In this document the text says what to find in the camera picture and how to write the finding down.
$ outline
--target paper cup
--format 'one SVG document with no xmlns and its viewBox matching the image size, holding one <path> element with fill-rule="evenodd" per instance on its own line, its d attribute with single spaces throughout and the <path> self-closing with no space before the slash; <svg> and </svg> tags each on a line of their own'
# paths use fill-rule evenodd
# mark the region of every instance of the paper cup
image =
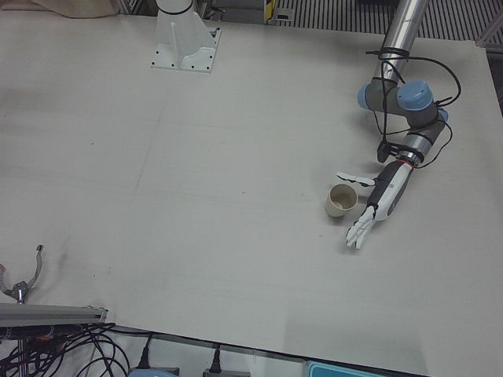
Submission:
<svg viewBox="0 0 503 377">
<path fill-rule="evenodd" d="M 357 202 L 358 194 L 354 188 L 341 183 L 333 186 L 330 190 L 325 210 L 329 216 L 340 218 L 352 210 Z"/>
</svg>

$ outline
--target beige cloth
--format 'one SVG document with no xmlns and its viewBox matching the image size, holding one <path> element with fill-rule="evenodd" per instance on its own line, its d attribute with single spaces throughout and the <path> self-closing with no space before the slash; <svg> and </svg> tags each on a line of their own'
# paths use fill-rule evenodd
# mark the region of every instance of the beige cloth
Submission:
<svg viewBox="0 0 503 377">
<path fill-rule="evenodd" d="M 95 18 L 117 14 L 119 4 L 116 0 L 0 0 L 0 9 L 48 9 L 71 18 Z"/>
</svg>

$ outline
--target white table surface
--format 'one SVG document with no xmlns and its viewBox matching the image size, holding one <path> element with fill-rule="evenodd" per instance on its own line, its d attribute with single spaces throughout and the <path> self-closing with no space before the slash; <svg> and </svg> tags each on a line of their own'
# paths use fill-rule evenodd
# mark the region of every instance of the white table surface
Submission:
<svg viewBox="0 0 503 377">
<path fill-rule="evenodd" d="M 364 204 L 338 221 L 323 204 L 337 170 L 381 168 L 356 93 L 382 37 L 222 24 L 214 71 L 198 74 L 150 68 L 154 27 L 0 13 L 9 282 L 43 243 L 31 303 L 404 372 L 503 375 L 503 122 L 483 50 L 417 40 L 414 54 L 463 84 L 454 140 L 354 252 L 343 240 Z M 430 64 L 406 73 L 436 98 L 454 92 Z"/>
</svg>

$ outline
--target teal box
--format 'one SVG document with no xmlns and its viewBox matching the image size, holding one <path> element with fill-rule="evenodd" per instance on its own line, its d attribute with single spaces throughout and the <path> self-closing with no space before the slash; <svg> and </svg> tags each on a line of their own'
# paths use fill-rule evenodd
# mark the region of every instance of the teal box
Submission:
<svg viewBox="0 0 503 377">
<path fill-rule="evenodd" d="M 306 363 L 305 372 L 305 377 L 383 377 L 382 375 L 374 375 L 373 373 L 317 363 L 314 361 L 308 361 Z"/>
</svg>

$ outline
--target robotic hand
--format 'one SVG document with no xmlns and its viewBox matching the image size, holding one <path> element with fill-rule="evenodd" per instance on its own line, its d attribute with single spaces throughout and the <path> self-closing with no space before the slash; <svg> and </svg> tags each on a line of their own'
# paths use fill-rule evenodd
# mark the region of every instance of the robotic hand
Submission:
<svg viewBox="0 0 503 377">
<path fill-rule="evenodd" d="M 411 163 L 397 159 L 386 165 L 374 179 L 337 173 L 337 177 L 343 181 L 358 183 L 363 187 L 374 187 L 367 200 L 367 208 L 347 231 L 348 247 L 355 246 L 360 249 L 376 221 L 383 221 L 390 216 L 406 189 L 413 169 Z"/>
</svg>

